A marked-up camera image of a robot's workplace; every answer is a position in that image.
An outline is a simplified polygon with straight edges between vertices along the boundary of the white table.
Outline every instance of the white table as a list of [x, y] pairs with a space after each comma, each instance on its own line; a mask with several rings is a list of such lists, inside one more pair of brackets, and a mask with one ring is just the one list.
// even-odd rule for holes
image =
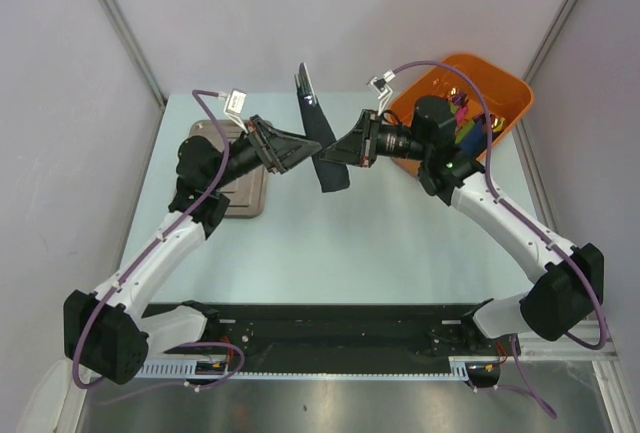
[[[371, 93], [318, 93], [339, 138]], [[216, 114], [222, 103], [209, 99]], [[253, 94], [243, 116], [302, 133], [294, 94]], [[189, 94], [169, 99], [126, 245], [128, 261], [167, 212], [177, 150], [205, 118]], [[496, 147], [493, 173], [534, 214], [518, 153], [509, 135]], [[530, 288], [516, 262], [484, 231], [387, 158], [350, 169], [351, 188], [323, 194], [311, 161], [269, 177], [264, 212], [225, 219], [156, 294], [156, 302], [475, 303]]]

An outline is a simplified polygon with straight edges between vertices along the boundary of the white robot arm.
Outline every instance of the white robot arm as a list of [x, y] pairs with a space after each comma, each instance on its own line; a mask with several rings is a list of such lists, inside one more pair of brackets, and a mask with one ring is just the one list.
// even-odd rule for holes
[[[320, 150], [304, 136], [277, 130], [259, 116], [230, 147], [219, 187], [259, 166], [285, 173]], [[64, 304], [65, 355], [115, 383], [135, 376], [147, 356], [196, 342], [217, 312], [196, 302], [143, 318], [149, 302], [182, 260], [202, 244], [224, 217], [229, 200], [217, 191], [203, 201], [222, 154], [204, 137], [185, 140], [178, 151], [176, 194], [155, 235], [132, 262], [86, 294]]]
[[591, 313], [592, 297], [571, 263], [579, 266], [602, 303], [600, 251], [591, 244], [577, 248], [508, 200], [499, 187], [489, 185], [484, 167], [454, 144], [455, 118], [445, 98], [420, 98], [410, 127], [384, 124], [378, 113], [363, 110], [356, 126], [320, 157], [359, 167], [371, 167], [381, 155], [420, 161], [418, 179], [427, 194], [478, 223], [534, 284], [527, 293], [487, 300], [470, 311], [463, 320], [470, 347], [525, 331], [554, 341]]

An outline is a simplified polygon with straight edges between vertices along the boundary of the orange plastic tub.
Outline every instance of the orange plastic tub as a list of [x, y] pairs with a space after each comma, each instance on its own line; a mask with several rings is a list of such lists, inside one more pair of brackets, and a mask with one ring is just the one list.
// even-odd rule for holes
[[[494, 145], [499, 143], [531, 108], [534, 99], [531, 87], [525, 81], [484, 58], [471, 53], [455, 53], [442, 61], [469, 75], [487, 100], [491, 113], [504, 117], [505, 127], [502, 134], [493, 140]], [[452, 71], [437, 66], [403, 91], [391, 103], [390, 108], [398, 115], [400, 121], [409, 125], [413, 118], [413, 106], [418, 98], [425, 95], [446, 96], [453, 87], [468, 93], [471, 114], [482, 111], [478, 95], [471, 86]], [[483, 152], [478, 159], [482, 159], [484, 155]], [[395, 159], [394, 161], [409, 173], [418, 174], [419, 162]]]

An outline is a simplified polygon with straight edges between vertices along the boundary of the metal tray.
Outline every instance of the metal tray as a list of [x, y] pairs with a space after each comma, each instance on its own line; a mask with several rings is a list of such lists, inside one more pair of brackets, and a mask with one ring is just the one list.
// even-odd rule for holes
[[[229, 141], [236, 140], [242, 133], [240, 127], [230, 120], [224, 120], [220, 123], [224, 126]], [[213, 146], [222, 150], [222, 138], [220, 138], [218, 130], [213, 126], [211, 120], [202, 120], [195, 123], [189, 131], [189, 138], [196, 135], [205, 137]], [[256, 168], [248, 175], [221, 188], [220, 191], [231, 200], [225, 217], [254, 218], [262, 213], [267, 192], [268, 175], [265, 167]]]

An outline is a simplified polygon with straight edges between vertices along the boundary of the gray wall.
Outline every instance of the gray wall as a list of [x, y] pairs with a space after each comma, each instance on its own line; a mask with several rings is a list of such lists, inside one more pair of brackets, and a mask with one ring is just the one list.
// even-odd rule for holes
[[300, 61], [317, 89], [353, 91], [460, 50], [524, 74], [562, 0], [119, 2], [166, 95], [195, 85], [291, 91]]
[[613, 337], [640, 398], [638, 0], [581, 0], [533, 82], [527, 120], [559, 229], [606, 261]]
[[0, 430], [118, 261], [160, 113], [96, 0], [0, 1]]

